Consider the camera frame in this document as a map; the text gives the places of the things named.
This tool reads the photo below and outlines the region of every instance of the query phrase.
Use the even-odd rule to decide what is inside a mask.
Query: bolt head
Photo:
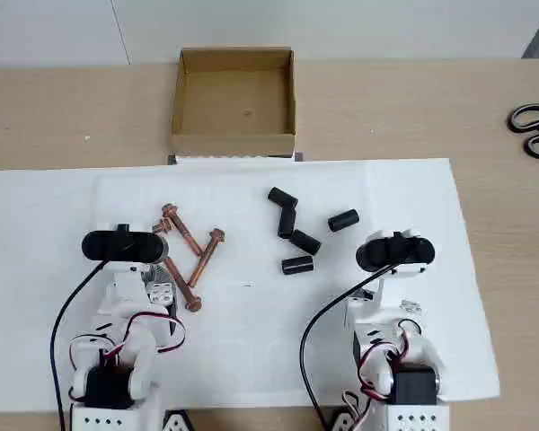
[[[219,242],[224,242],[225,240],[225,233],[221,229],[214,229],[212,232],[209,233],[209,235],[218,240]]]
[[[169,216],[170,214],[174,215],[178,212],[178,207],[173,204],[165,204],[162,207],[162,215],[164,217]]]
[[[169,218],[161,218],[160,223],[152,227],[153,233],[168,233],[173,229],[172,222]]]
[[[186,310],[190,312],[198,312],[201,309],[201,298],[196,296],[193,301],[186,303]]]

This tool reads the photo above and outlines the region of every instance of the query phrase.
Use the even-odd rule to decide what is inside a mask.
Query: wooden table
[[[0,70],[0,169],[163,164],[175,66]],[[499,364],[499,400],[454,430],[539,431],[539,161],[504,125],[539,101],[539,60],[296,64],[306,159],[449,157]],[[319,429],[310,409],[191,413],[198,430]],[[57,429],[0,414],[0,431]]]

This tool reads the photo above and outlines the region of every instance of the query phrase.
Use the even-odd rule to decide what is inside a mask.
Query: white paper
[[[180,312],[187,345],[161,357],[156,368],[165,405],[308,404],[297,368],[303,328],[323,304],[364,277],[355,249],[382,221],[390,228],[413,227],[442,248],[425,283],[440,292],[437,308],[443,312],[431,306],[427,334],[453,370],[450,398],[499,393],[447,161],[227,168],[0,172],[0,410],[55,407],[49,332],[67,295],[94,266],[80,252],[84,234],[100,221],[132,221],[122,217],[152,223],[160,205],[170,200],[202,242],[213,227],[225,230],[226,242],[200,279],[204,307],[193,315]],[[282,259],[301,253],[276,235],[278,209],[265,198],[274,185],[299,197],[296,226],[323,241],[312,273],[280,273]],[[359,211],[361,223],[329,233],[327,218],[349,207]],[[195,257],[175,234],[169,238],[171,256],[187,276]],[[63,387],[71,373],[67,341],[87,328],[108,279],[99,275],[76,298],[58,334]],[[464,328],[448,317],[457,304],[471,316]],[[340,389],[357,383],[343,311],[338,307],[317,325],[307,349],[307,366],[323,404],[338,404]]]

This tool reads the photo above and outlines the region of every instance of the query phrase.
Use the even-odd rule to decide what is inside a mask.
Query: black cylinder
[[[285,207],[281,209],[281,217],[279,218],[278,237],[288,240],[294,232],[294,224],[296,223],[296,211],[294,208]]]
[[[338,232],[343,228],[359,222],[359,214],[355,209],[350,209],[345,213],[337,214],[329,218],[327,224],[332,232]]]
[[[285,259],[281,261],[281,270],[284,275],[299,274],[314,270],[314,259],[311,256],[302,256],[300,258]]]
[[[294,232],[291,234],[289,241],[296,247],[313,256],[315,256],[320,250],[320,247],[322,247],[321,242],[297,229],[295,229]]]
[[[297,205],[297,198],[288,195],[285,191],[280,190],[277,187],[271,188],[268,199],[282,208],[295,208]]]

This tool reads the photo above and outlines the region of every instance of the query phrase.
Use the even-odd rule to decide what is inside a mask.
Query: white wall
[[[0,0],[0,66],[127,64],[111,0]],[[521,57],[539,0],[113,0],[133,63],[184,46],[300,58]]]
[[[297,57],[521,57],[539,0],[115,0],[133,62],[183,46],[287,45]]]
[[[0,0],[0,66],[127,63],[109,0]]]

